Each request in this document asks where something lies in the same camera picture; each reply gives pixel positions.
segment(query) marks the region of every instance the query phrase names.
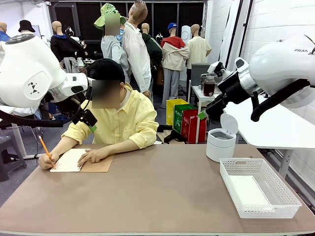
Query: chair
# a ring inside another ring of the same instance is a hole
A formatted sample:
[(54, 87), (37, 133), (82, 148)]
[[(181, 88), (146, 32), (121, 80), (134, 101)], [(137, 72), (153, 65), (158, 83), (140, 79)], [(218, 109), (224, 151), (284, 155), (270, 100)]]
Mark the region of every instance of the chair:
[[(18, 160), (10, 164), (4, 164), (2, 152), (9, 147), (13, 147), (17, 154)], [(8, 173), (20, 165), (22, 165), (24, 168), (27, 166), (15, 141), (13, 141), (9, 136), (0, 136), (0, 181), (9, 180)]]

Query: yellow bag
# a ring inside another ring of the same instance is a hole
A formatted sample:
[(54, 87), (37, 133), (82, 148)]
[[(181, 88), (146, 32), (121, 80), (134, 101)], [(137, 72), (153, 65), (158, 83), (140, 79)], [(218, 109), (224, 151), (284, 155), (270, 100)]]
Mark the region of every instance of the yellow bag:
[(174, 106), (183, 104), (188, 104), (188, 102), (182, 99), (172, 99), (166, 101), (166, 124), (174, 127)]

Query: green bucket hat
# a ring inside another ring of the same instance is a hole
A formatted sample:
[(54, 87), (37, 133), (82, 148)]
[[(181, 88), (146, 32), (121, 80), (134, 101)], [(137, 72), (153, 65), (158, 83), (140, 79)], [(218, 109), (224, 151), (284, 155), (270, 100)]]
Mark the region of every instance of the green bucket hat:
[[(104, 15), (106, 13), (119, 13), (116, 8), (110, 4), (110, 3), (105, 3), (101, 9), (100, 9), (100, 14), (101, 16), (94, 22), (94, 26), (98, 28), (99, 30), (102, 30), (105, 24), (105, 18)], [(120, 24), (124, 25), (126, 23), (126, 18), (123, 16), (120, 16)]]

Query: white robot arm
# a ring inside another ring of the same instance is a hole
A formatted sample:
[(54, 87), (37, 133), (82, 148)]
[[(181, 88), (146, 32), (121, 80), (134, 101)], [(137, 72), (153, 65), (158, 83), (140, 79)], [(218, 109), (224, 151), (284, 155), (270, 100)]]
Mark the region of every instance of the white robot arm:
[[(207, 114), (219, 114), (228, 102), (239, 104), (251, 98), (251, 119), (258, 121), (268, 109), (282, 104), (288, 108), (305, 106), (315, 100), (315, 36), (300, 35), (283, 42), (270, 43), (259, 49), (248, 64), (237, 58), (236, 72), (226, 71), (215, 62), (208, 72), (223, 76), (218, 84), (222, 92), (206, 109)], [(257, 95), (270, 97), (259, 104)]]
[[(15, 36), (6, 42), (0, 81), (1, 105), (32, 107), (49, 93), (60, 112), (76, 114), (77, 120), (81, 117), (89, 126), (96, 122), (95, 118), (85, 120), (84, 111), (79, 111), (80, 103), (85, 100), (82, 92), (89, 86), (86, 75), (65, 73), (52, 51), (33, 34)], [(42, 121), (38, 126), (54, 127), (53, 124), (57, 123)]]

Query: hat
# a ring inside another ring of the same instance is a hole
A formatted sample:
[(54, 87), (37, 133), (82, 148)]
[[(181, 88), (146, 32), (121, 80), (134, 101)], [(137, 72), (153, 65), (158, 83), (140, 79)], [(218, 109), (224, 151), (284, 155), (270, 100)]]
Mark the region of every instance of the hat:
[[(103, 29), (103, 26), (105, 24), (105, 18), (104, 15), (106, 13), (119, 13), (116, 8), (110, 4), (110, 3), (105, 3), (101, 8), (100, 8), (100, 14), (101, 16), (94, 22), (94, 26), (98, 28), (99, 30)], [(120, 16), (120, 24), (124, 25), (126, 23), (126, 18), (123, 16)]]
[(125, 82), (124, 71), (118, 63), (111, 59), (99, 59), (93, 62), (88, 68), (88, 77), (94, 80), (119, 80)]
[(20, 28), (19, 28), (19, 32), (21, 32), (22, 30), (29, 30), (31, 32), (35, 32), (35, 30), (32, 27), (32, 24), (27, 21), (27, 20), (21, 20), (20, 21)]
[(170, 30), (171, 28), (177, 28), (177, 24), (176, 23), (170, 23), (167, 27), (167, 30)]

